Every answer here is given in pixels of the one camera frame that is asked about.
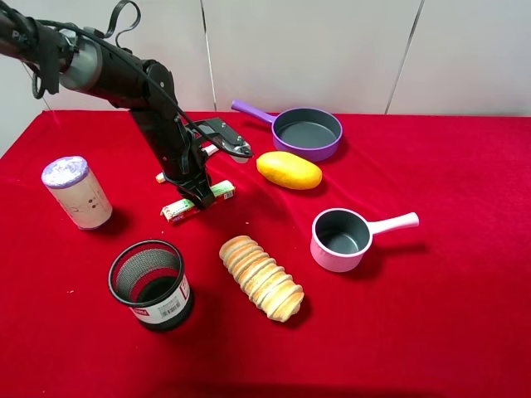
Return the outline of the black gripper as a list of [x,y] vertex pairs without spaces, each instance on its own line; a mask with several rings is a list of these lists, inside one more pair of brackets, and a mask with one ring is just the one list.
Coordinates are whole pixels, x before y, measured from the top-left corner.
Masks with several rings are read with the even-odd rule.
[[212,205],[216,196],[207,174],[207,155],[184,124],[150,109],[131,109],[129,114],[157,158],[166,181],[177,187],[184,209],[201,211]]

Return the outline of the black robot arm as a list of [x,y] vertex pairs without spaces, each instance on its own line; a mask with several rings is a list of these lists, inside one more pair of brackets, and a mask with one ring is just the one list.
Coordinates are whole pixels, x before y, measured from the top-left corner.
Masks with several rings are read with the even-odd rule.
[[208,140],[178,106],[172,73],[155,60],[142,60],[106,41],[125,1],[116,4],[106,33],[72,23],[25,17],[1,4],[1,52],[32,70],[32,94],[40,99],[61,87],[127,109],[163,175],[199,209],[215,196],[207,173]]

